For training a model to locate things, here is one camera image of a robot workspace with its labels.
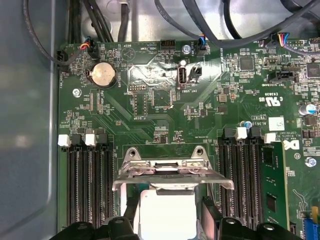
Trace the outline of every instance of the blue capacitor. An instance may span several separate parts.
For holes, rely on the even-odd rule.
[[[305,104],[299,108],[299,113],[302,116],[315,114],[317,111],[316,106],[314,104]]]
[[[246,129],[250,129],[252,128],[252,122],[250,121],[245,121],[243,126],[246,128]]]

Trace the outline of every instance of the connector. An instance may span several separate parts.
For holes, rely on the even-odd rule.
[[[66,62],[66,61],[69,60],[68,54],[62,49],[56,51],[56,58],[61,62]],[[62,73],[68,73],[69,72],[69,66],[68,65],[57,64],[56,66],[57,66],[58,70],[60,72],[62,72]]]

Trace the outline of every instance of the mounting screw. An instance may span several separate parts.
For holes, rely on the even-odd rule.
[[[185,55],[188,55],[191,53],[191,47],[189,45],[184,45],[182,47],[182,53]]]
[[[305,165],[309,168],[312,168],[317,165],[317,160],[315,160],[313,157],[307,157],[305,160]]]
[[[273,226],[269,225],[269,224],[265,224],[265,225],[263,225],[263,227],[264,227],[265,229],[269,230],[269,231],[275,230],[275,228],[274,228]]]
[[[81,90],[78,89],[78,88],[75,88],[75,89],[72,90],[72,95],[73,95],[75,98],[80,98],[81,94],[82,94],[82,92],[81,92]]]
[[[236,223],[236,221],[235,221],[234,219],[232,219],[232,218],[228,218],[228,219],[226,220],[226,222],[227,222],[228,224],[235,224],[235,223]]]

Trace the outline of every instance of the cable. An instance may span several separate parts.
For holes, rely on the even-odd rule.
[[[69,18],[68,18],[68,44],[73,44],[75,42],[74,38],[74,2],[75,0],[69,1]]]
[[[128,24],[129,24],[128,4],[121,4],[121,25],[118,33],[118,42],[124,42],[126,40]]]
[[[237,40],[225,40],[220,41],[217,39],[217,37],[212,33],[210,30],[206,20],[202,16],[199,7],[195,0],[182,0],[185,9],[188,11],[190,17],[194,21],[194,23],[197,25],[197,27],[201,30],[201,32],[204,33],[204,35],[209,39],[210,42],[212,42],[214,45],[218,46],[219,48],[223,49],[230,49],[230,48],[239,48],[242,46],[245,46],[247,44],[250,44],[254,41],[261,40],[263,38],[268,37],[272,33],[277,33],[281,29],[286,28],[290,24],[292,24],[295,20],[300,18],[303,14],[308,12],[311,8],[313,8],[315,5],[320,3],[320,0],[311,0],[308,4],[306,4],[301,10],[297,11],[295,14],[291,15],[284,21],[278,23],[277,25],[264,30],[258,34],[245,37],[242,39]]]
[[[98,36],[99,41],[102,42],[102,43],[106,42],[107,40],[104,38],[103,31],[101,29],[101,26],[100,26],[100,24],[98,22],[98,19],[97,19],[96,15],[94,14],[94,11],[91,8],[89,0],[83,0],[83,4],[84,4],[85,9],[87,10],[87,12],[89,14],[89,17],[91,19],[92,25],[93,25],[93,27],[95,29],[95,32],[96,32],[96,34]]]
[[[303,56],[315,56],[315,55],[320,55],[320,51],[303,51],[296,49],[294,47],[288,46],[287,45],[287,40],[289,37],[289,33],[278,33],[278,39],[280,46],[292,53],[303,55]]]
[[[189,36],[192,39],[199,39],[199,35],[194,34],[187,29],[185,29],[183,26],[179,25],[165,10],[165,8],[160,3],[160,0],[154,0],[154,4],[156,6],[156,9],[161,14],[164,20],[166,20],[170,25],[174,26],[176,29],[178,29],[180,32],[184,33],[185,35]]]
[[[54,62],[55,64],[61,65],[61,66],[67,66],[73,63],[78,56],[83,52],[83,50],[80,48],[78,49],[69,59],[68,61],[59,61],[58,59],[51,56],[45,48],[41,45],[36,32],[34,30],[34,27],[32,26],[31,20],[30,20],[30,13],[29,13],[29,0],[23,0],[22,2],[22,10],[23,10],[23,17],[26,24],[26,27],[28,29],[28,32],[30,33],[30,36],[32,37],[33,42],[37,46],[37,48],[40,50],[40,52],[50,61]]]
[[[80,44],[81,40],[81,0],[75,0],[74,3],[74,15],[73,15],[73,35],[74,35],[74,43]]]
[[[102,14],[96,0],[89,0],[89,3],[92,7],[93,13],[96,16],[98,22],[100,23],[100,26],[102,28],[103,36],[109,43],[113,43],[114,39],[111,35],[110,29],[108,27],[108,24],[106,22],[106,19],[104,15]]]
[[[222,0],[222,2],[223,2],[223,16],[224,16],[226,28],[228,29],[229,33],[231,34],[231,36],[234,39],[242,39],[242,37],[237,32],[237,30],[231,20],[230,0]]]
[[[280,0],[282,5],[291,13],[296,13],[303,7],[296,3],[294,0]],[[308,20],[315,27],[318,36],[320,36],[320,18],[314,14],[312,11],[308,11],[301,16],[302,18]]]

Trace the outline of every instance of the motherboard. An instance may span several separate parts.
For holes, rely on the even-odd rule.
[[[288,45],[319,50],[309,39]],[[60,69],[58,93],[59,231],[120,215],[112,184],[129,148],[162,159],[189,157],[196,146],[234,183],[214,185],[224,217],[251,229],[276,223],[307,240],[317,229],[320,56],[260,41],[99,43]]]

